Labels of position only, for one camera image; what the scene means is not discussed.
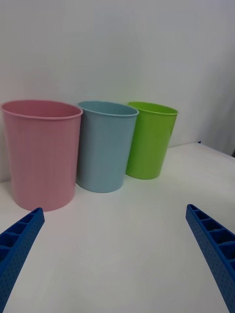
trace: green cup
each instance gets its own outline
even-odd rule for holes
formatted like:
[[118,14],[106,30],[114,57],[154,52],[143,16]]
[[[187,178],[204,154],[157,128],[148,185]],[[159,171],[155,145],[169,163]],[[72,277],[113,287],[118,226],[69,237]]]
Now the green cup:
[[126,174],[139,179],[160,175],[178,112],[159,104],[129,102],[138,109]]

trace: cup rim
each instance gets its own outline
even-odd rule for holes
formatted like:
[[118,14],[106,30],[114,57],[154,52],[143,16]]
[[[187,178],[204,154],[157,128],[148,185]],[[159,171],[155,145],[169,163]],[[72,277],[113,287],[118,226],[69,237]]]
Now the cup rim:
[[[172,112],[171,113],[167,113],[167,112],[157,112],[157,111],[152,111],[152,110],[146,110],[146,109],[142,109],[142,108],[137,108],[135,106],[132,106],[132,104],[134,103],[145,103],[147,105],[154,105],[154,106],[158,106],[158,107],[162,107],[162,108],[166,108],[166,109],[171,109]],[[162,104],[157,104],[157,103],[153,103],[153,102],[144,102],[144,101],[131,101],[131,102],[128,102],[128,105],[132,108],[135,108],[141,112],[148,112],[148,113],[152,113],[152,114],[157,114],[157,115],[178,115],[179,112],[174,109],[174,108],[171,108],[171,107],[167,107],[167,106],[164,106]]]
[[[133,112],[133,114],[113,114],[113,113],[105,113],[105,112],[94,111],[94,110],[90,110],[90,109],[87,109],[87,108],[84,108],[84,107],[81,106],[83,103],[90,103],[90,102],[114,104],[114,105],[117,105],[117,106],[128,107],[128,108],[133,109],[135,112]],[[97,101],[97,100],[82,101],[82,102],[78,103],[78,107],[81,108],[83,111],[87,111],[87,112],[91,112],[91,113],[99,114],[99,115],[106,115],[106,116],[132,117],[132,116],[136,116],[136,115],[139,114],[139,110],[136,109],[136,108],[127,106],[125,104],[116,103],[116,102],[110,102],[110,101]]]
[[[13,104],[13,103],[23,103],[23,102],[32,102],[32,103],[36,103],[36,102],[49,102],[51,104],[60,104],[60,105],[65,105],[65,106],[70,106],[73,107],[75,109],[78,110],[77,114],[72,114],[69,116],[34,116],[34,115],[25,115],[25,114],[20,114],[20,113],[14,113],[11,112],[7,109],[4,108],[4,106],[9,105],[9,104]],[[0,106],[0,109],[2,112],[9,114],[9,115],[13,115],[13,116],[17,116],[17,117],[22,117],[22,118],[30,118],[30,119],[42,119],[42,120],[65,120],[65,119],[72,119],[72,118],[77,118],[79,116],[81,116],[83,114],[83,110],[81,108],[78,108],[76,106],[73,106],[71,104],[65,103],[65,102],[61,102],[61,101],[53,101],[53,100],[41,100],[41,99],[26,99],[26,100],[13,100],[13,101],[8,101],[3,103]]]

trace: blue plastic gripper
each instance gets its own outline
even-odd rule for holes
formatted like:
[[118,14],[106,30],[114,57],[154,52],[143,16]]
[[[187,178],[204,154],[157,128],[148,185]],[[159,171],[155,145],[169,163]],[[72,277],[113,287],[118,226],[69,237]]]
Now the blue plastic gripper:
[[37,208],[0,234],[0,313],[44,221],[42,208]]
[[230,313],[235,313],[235,235],[189,204],[186,220],[209,265]]

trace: plastic cup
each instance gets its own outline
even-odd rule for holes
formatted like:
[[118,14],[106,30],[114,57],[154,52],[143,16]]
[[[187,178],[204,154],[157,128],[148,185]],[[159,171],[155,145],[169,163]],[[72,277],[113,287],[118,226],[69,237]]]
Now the plastic cup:
[[79,103],[83,109],[77,183],[94,192],[119,189],[124,180],[138,110],[100,101]]
[[74,195],[82,110],[53,101],[2,105],[13,197],[26,210],[58,209]]
[[178,112],[159,104],[130,102],[139,110],[126,174],[139,179],[160,175]]

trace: pink plastic cup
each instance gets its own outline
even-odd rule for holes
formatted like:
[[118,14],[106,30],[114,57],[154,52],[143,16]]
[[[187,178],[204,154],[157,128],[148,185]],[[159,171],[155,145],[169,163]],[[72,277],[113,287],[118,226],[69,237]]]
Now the pink plastic cup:
[[7,102],[1,109],[16,204],[51,211],[69,203],[83,111],[43,100]]

